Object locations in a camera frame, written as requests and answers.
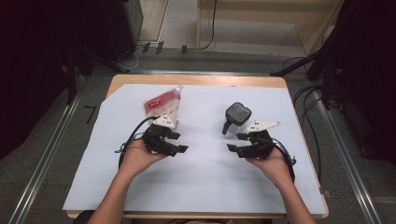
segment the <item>person's left hand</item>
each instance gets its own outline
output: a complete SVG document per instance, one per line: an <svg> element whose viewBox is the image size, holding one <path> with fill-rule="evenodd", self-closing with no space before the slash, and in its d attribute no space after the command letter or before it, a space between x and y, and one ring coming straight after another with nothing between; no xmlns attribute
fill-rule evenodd
<svg viewBox="0 0 396 224"><path fill-rule="evenodd" d="M147 151L143 140L135 140L129 146L119 169L119 174L131 178L147 170L151 164L166 158L161 153L150 153Z"/></svg>

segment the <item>gray carpet floor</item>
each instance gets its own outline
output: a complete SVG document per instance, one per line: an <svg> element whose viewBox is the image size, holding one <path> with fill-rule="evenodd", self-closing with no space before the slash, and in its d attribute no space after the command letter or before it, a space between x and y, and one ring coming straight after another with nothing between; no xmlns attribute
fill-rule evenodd
<svg viewBox="0 0 396 224"><path fill-rule="evenodd" d="M189 51L187 54L181 55L179 50L170 49L164 49L161 54L155 54L155 49L151 49L144 54L138 51L136 56L139 63L137 67L131 69L131 76L133 73L144 74L145 70L216 71L251 73L250 76L268 76L269 72L281 69L283 62L288 59L273 55L207 51ZM136 62L134 55L131 55L130 59L122 62L122 64L132 67ZM305 79L304 72L305 70L301 68L295 71L295 74L285 77L291 97L294 97L294 94L301 88L310 85ZM108 86L114 75L114 72L102 65L95 65L95 71L81 94L76 112L58 146L25 223L73 223L73 219L66 215L62 207L98 114L98 110L96 110L92 120L87 123L91 110L85 108L85 105L100 106L106 97ZM64 112L66 100L67 91L63 92L53 103L26 142L0 161L0 188L2 192L0 194L0 223L9 221L24 187ZM304 113L301 101L297 104L296 112L298 115ZM339 132L344 136L349 153L352 155L367 189L375 199L375 207L383 223L395 223L395 166L387 161L365 159L361 155L360 145L342 113L337 109L332 109L332 113L336 119ZM326 199L330 214L327 218L318 219L318 223L365 223L365 217L354 190L334 150L330 132L316 107L309 112L309 118L314 123L320 145L321 186L332 194L331 198ZM314 137L307 122L302 127L313 163L318 170L318 153ZM287 223L287 221L280 219L276 220L275 223Z"/></svg>

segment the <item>table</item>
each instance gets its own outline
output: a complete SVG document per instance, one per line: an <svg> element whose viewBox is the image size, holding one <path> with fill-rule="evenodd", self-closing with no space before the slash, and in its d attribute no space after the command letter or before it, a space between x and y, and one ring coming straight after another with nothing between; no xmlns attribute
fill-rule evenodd
<svg viewBox="0 0 396 224"><path fill-rule="evenodd" d="M218 0L216 20L263 21L295 24L305 53L311 54L341 9L342 0ZM212 19L214 0L198 0L197 48L201 20Z"/></svg>
<svg viewBox="0 0 396 224"><path fill-rule="evenodd" d="M161 84L161 86L138 85L138 84L150 84L150 85ZM230 89L231 87L238 88L238 89L233 89L233 91L235 90L235 92L237 92L237 91L264 91L264 90L267 90L270 92L273 92L273 91L285 92L287 94L286 104L291 106L291 99L287 92L286 82L281 77L118 75L113 78L113 81L112 81L109 91L108 91L107 100L104 101L104 103L101 106L101 112L99 114L98 120L95 123L95 127L92 131L92 139L97 139L98 132L114 132L114 127L118 127L122 121L128 122L128 120L119 120L119 121L113 122L112 119L117 119L119 116L121 116L121 114L119 114L119 112L116 111L117 110L116 106L109 105L109 101L108 101L109 99L111 100L110 102L118 101L119 96L123 95L125 92L130 92L130 90L135 90L135 91L141 91L141 90L151 90L152 91L152 90L156 90L156 89L168 90L168 88L170 87L168 85L176 86L176 84L182 84L185 86L185 88L183 89L183 92L182 92L182 97L186 97L186 98L191 96L192 91L201 92L202 88L205 88L205 92L209 92L209 93L212 92L213 90L222 90L222 92L224 92L224 91L227 91L228 89ZM195 100L194 102L196 104L199 104L199 99L194 99L194 100ZM249 104L251 105L251 109L253 109L252 111L253 111L253 116L254 116L254 114L257 113L258 110L255 107L255 105L253 105L251 102L249 102ZM106 111L107 107L110 107L113 109L110 110L111 116L107 117L107 119L110 119L110 120L105 119L106 124L104 124L101 122L101 121L103 121L103 117L101 117L102 116L101 113L102 113L102 111ZM292 114L291 119L293 120L293 122L297 122L297 118L295 116L294 111L292 110L292 107L289 107L289 109L290 109L289 112ZM180 112L188 111L186 106L183 106L183 105L180 106L180 110L181 110ZM188 114L182 114L182 116L183 117L181 120L189 120ZM208 124L206 126L209 129L213 129L213 127L216 127L218 125L218 123L222 123L222 122L223 122L223 120L212 121L212 122L210 122L210 124ZM292 128L291 127L292 125L287 122L285 122L282 125L284 125L284 128ZM181 121L177 125L177 127L180 128L180 132L182 134L181 137L179 138L179 140L177 140L177 141L187 141L189 139L189 136L191 138L191 135L194 134L194 132L182 132L183 130L186 130L186 126L187 127L191 126L191 124L190 123L186 124L185 122L183 123L183 121ZM127 131L124 130L123 132L116 130L115 132L117 132L117 135L127 136L130 134L129 132L131 130L128 129L128 127L126 130ZM298 150L300 150L301 155L297 156L299 166L295 167L295 173L297 176L296 187L302 193L302 197L304 198L304 196L307 193L305 191L309 191L309 190L304 190L304 188L302 188L302 184L304 184L305 182L306 183L310 182L311 184L313 184L315 191L318 191L319 184L318 184L318 180L317 180L315 172L314 172L313 164L309 157L309 152L306 148L306 144L304 142L304 137L301 133L301 129L300 129L299 125L297 125L294 128L294 130L297 130L297 133L294 133L294 134L298 135L298 138L299 138L296 140L296 142L298 141L300 143L299 144L293 143L293 144L296 146L297 145L301 146L298 149ZM202 132L202 138L210 139L210 136L205 135L206 133L209 133L209 132L210 132L209 130L205 130L204 132ZM275 135L279 135L279 132L284 132L284 130L283 131L279 130L279 132L274 130L274 131L271 131L270 134L273 134L272 132L274 132ZM122 141L125 141L125 136L120 137L120 139L109 139L108 141L102 142L101 144L97 144L96 142L90 141L89 145L87 146L87 150L84 153L84 156L81 160L81 164L78 167L78 172L76 174L75 180L74 180L73 185L69 191L69 195L66 199L66 203L64 206L64 210L67 211L67 214L70 217L76 217L83 210L94 209L99 204L99 202L101 201L100 197L99 197L99 199L97 199L97 197L96 198L91 197L90 199L80 198L80 197L89 197L89 196L87 196L87 194L90 194L90 193L92 193L92 191L95 191L95 190L100 191L99 194L101 196L103 196L106 193L106 189L109 186L109 182L111 182L112 177L117 172L116 166L117 166L118 155L116 155L114 157L113 156L114 153L111 154L109 152L108 155L101 156L100 155L101 151L98 151L99 150L98 148L99 147L107 147L107 148L110 148L109 150L111 151L114 147L119 146ZM184 171L184 170L194 170L197 167L196 164L193 164L191 162L191 157L194 157L196 159L200 158L200 153L202 153L202 152L200 152L200 150L198 150L198 149L208 150L206 147L203 147L203 145L199 145L196 142L193 142L193 143L191 142L191 144L190 144L191 147L187 150L186 153L177 154L174 158L171 158L171 160L166 159L166 160L163 160L164 162L160 161L162 164L155 163L152 167L149 168L149 170L147 170L145 173L143 173L142 175L140 175L136 178L136 180L134 181L134 183L131 186L132 190L130 189L131 195L128 196L128 200L127 200L127 204L132 203L134 201L133 208L135 210L134 211L132 211L132 210L125 211L124 212L125 217L129 217L129 218L132 218L132 217L133 218L275 218L275 217L284 217L286 215L285 211L282 212L282 209L284 210L283 203L277 203L279 207L274 208L274 211L267 212L267 213L257 212L257 211L261 210L260 209L261 201L259 201L259 205L256 204L255 208L253 208L257 211L252 212L252 213L235 212L235 211L243 211L245 209L244 207L249 207L249 205L244 205L243 207L240 207L240 206L233 206L233 205L220 203L220 204L218 204L218 206L216 206L216 203L223 202L224 200L227 200L228 198L234 197L235 196L234 195L235 188L236 188L236 191L238 191L240 189L249 190L249 188L252 188L252 187L256 188L260 185L262 189L265 189L265 190L259 189L259 191L265 192L265 196L260 195L261 197L264 197L264 198L273 197L274 199L276 198L275 199L276 201L279 201L279 197L280 197L280 195L277 195L278 194L277 189L275 189L275 187L273 186L272 183L269 183L269 180L265 181L266 178L261 174L261 172L257 168L251 166L250 164L248 164L247 162L245 162L243 160L239 160L236 155L234 155L231 152L228 152L227 148L224 148L224 150L223 149L217 150L210 157L203 157L203 158L201 157L201 159L206 159L205 167L202 167L202 169L207 168L207 170L213 171L213 173L220 174L220 176L218 176L218 179L221 179L223 181L224 180L228 181L228 183L221 184L221 186L222 186L221 191L220 191L221 195L217 195L217 197L221 198L221 200L210 202L210 203L214 204L214 205L212 204L213 206L215 206L214 209L219 209L220 212L219 211L218 212L205 211L204 207L202 207L202 206L199 207L199 203L200 203L199 198L198 199L194 198L195 203L198 205L183 204L185 202L185 201L183 201L183 199L184 199L184 197L186 197L186 195L187 195L187 197L194 196L191 193L183 194L183 193L185 193L184 191L186 191L186 192L189 190L200 191L205 188L208 188L207 191L210 191L210 190L213 191L213 188L211 189L211 187L214 187L214 189L216 189L219 184L219 183L212 183L212 182L216 182L216 181L212 181L210 183L205 182L205 177L207 175L211 175L208 172L204 172L202 174L202 172L200 173L200 171L192 171L194 173L191 173L191 174L194 175L194 178L191 178L190 173L186 174L186 171ZM292 145L291 143L288 143L288 142L283 142L283 143L286 144L285 145L286 147ZM223 140L221 140L219 142L213 142L213 148L216 148L215 147L216 144L224 145ZM292 147L288 148L288 150L290 151L291 155L293 155L296 152L295 149L293 149ZM95 159L94 159L95 162L88 162L89 157L91 157L91 158L95 157ZM111 163L114 163L114 165L112 165L110 168L108 166L106 168L103 168L100 165L98 165L100 163L102 163L102 164L107 163L108 162L107 160L110 160L109 157L112 157ZM242 172L241 174L243 174L246 171L244 175L240 175L240 174L237 175L238 178L247 178L247 179L245 179L244 185L239 184L240 181L235 181L235 176L234 176L235 172L234 171L230 172L230 169L228 167L226 167L227 169L224 169L224 166L233 166L236 164L238 165L238 170L240 170ZM94 173L95 171L92 170L93 166L96 167L97 169L100 169L97 172L100 174ZM167 176L164 176L163 174L159 175L159 173L161 173L162 171L167 171L166 173L168 175ZM309 177L307 177L307 178L303 177L303 175L306 175L306 174L310 174ZM156 176L155 179L160 178L162 182L154 180L152 178L154 176ZM253 183L256 183L256 184L250 184L251 181L249 179L252 176L259 176L259 179L256 179L255 181L253 181ZM159 191L167 192L169 194L169 191L167 191L169 189L168 185L173 184L173 183L166 182L168 179L171 179L172 181L177 182L177 185L172 186L172 188L174 188L175 192L172 192L172 194L174 194L174 195L163 196ZM201 185L199 189L196 189L197 187L195 187L195 184L197 184L197 183L199 184L200 183L199 180L202 180L204 182L204 184ZM152 197L154 197L155 199L161 198L162 196L165 197L166 199L163 199L163 200L160 200L159 202L153 203L150 201L149 195L152 195ZM241 197L243 200L243 198L245 198L246 195L244 195L244 193L242 192ZM327 204L324 200L323 195L318 193L318 194L316 194L315 198L316 198L315 200L317 202L319 202L319 205L322 206L323 209L321 212L313 214L313 216L314 217L326 217L328 215L328 208L327 208ZM189 210L189 209L190 210L183 211L183 212L161 210L161 209L163 209L163 206L161 206L161 203L164 203L164 202L171 203L172 201L181 203L182 206L180 206L180 207L182 207L182 209L185 209L187 207L188 209L186 209L186 210ZM144 206L146 206L146 205L144 205L144 203L147 203L148 207L150 207L150 206L159 207L159 209L161 211L158 209L154 212L147 211L147 207L144 207ZM230 206L230 208L227 208L227 209L233 210L233 212L221 211L222 207L227 207L227 206ZM175 205L175 207L176 208L173 208L173 205L169 204L169 210L180 209L179 207L177 207L177 205Z"/></svg>

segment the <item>hand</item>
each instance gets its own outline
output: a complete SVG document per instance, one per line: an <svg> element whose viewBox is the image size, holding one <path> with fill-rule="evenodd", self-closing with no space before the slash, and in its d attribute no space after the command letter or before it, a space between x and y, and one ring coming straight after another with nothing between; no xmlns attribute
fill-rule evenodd
<svg viewBox="0 0 396 224"><path fill-rule="evenodd" d="M129 146L119 169L119 174L131 178L147 170L151 164L166 158L161 153L150 153L147 151L143 140L135 140Z"/></svg>
<svg viewBox="0 0 396 224"><path fill-rule="evenodd" d="M274 148L265 160L253 158L248 158L246 160L261 169L277 188L285 184L293 184L289 167L282 153L277 148Z"/></svg>

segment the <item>white plastic part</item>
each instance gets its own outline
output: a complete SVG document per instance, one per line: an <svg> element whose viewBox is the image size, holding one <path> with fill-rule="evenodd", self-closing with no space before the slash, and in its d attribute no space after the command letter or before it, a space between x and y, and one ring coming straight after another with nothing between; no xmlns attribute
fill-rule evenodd
<svg viewBox="0 0 396 224"><path fill-rule="evenodd" d="M171 118L169 118L169 116L167 116L167 115L160 116L159 118L155 119L153 121L153 123L155 125L162 126L165 128L170 128L170 129L174 129L176 127L174 122L172 122Z"/></svg>
<svg viewBox="0 0 396 224"><path fill-rule="evenodd" d="M279 121L263 121L263 120L256 121L256 120L254 120L254 122L252 124L250 124L250 126L247 127L247 132L248 133L261 132L263 130L273 128L278 125L280 125Z"/></svg>

